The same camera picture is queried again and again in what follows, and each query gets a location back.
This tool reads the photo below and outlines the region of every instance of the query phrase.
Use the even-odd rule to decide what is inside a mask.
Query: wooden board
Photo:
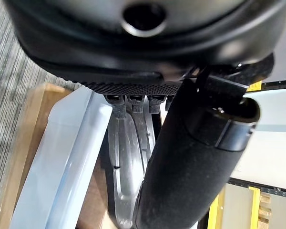
[[[265,204],[270,204],[270,195],[266,193],[261,193],[260,201]]]
[[[259,214],[259,216],[261,216],[263,218],[268,218],[268,217],[271,217],[272,211],[270,208],[265,208],[265,207],[259,206],[258,214]]]
[[[269,229],[269,220],[258,218],[257,229]]]
[[[49,83],[29,91],[21,115],[21,123],[18,125],[17,138],[10,159],[6,182],[1,191],[0,229],[9,228],[12,214],[48,123],[48,116],[52,107],[70,93],[71,91]],[[100,163],[97,162],[82,207],[78,228],[99,229],[103,224],[106,210],[105,173],[101,170]],[[108,222],[109,217],[106,220],[106,224],[112,224],[112,222]]]

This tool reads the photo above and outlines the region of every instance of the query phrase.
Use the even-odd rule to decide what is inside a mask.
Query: yellow metal bar
[[[261,89],[262,89],[262,81],[259,81],[257,83],[250,85],[250,87],[247,89],[247,92],[260,91]]]
[[[216,229],[217,209],[218,209],[219,196],[215,198],[210,206],[208,229]]]
[[[218,207],[216,216],[216,229],[222,229],[225,205],[225,187],[218,195]]]
[[[257,229],[261,190],[255,187],[249,187],[249,189],[253,191],[250,229]]]

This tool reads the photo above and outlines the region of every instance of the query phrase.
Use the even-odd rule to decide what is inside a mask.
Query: silver metal part
[[[143,32],[123,24],[135,36],[172,34],[196,29],[218,20],[236,9],[245,0],[46,0],[84,22],[101,29],[122,33],[124,10],[134,4],[157,4],[166,13],[165,24]]]
[[[132,113],[131,104],[127,100],[126,104],[126,118],[112,115],[108,125],[115,216],[122,229],[132,227],[134,205],[155,144],[148,99],[145,98],[143,113]]]

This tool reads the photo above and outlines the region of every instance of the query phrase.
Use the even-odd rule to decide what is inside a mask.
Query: screw hole
[[[166,13],[154,3],[141,3],[127,7],[123,12],[122,27],[137,37],[152,37],[165,28]]]

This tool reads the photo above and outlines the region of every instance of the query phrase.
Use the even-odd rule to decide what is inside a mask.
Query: foam grip
[[[137,229],[189,229],[228,181],[259,119],[247,99],[224,111],[185,81],[160,131],[136,202]]]

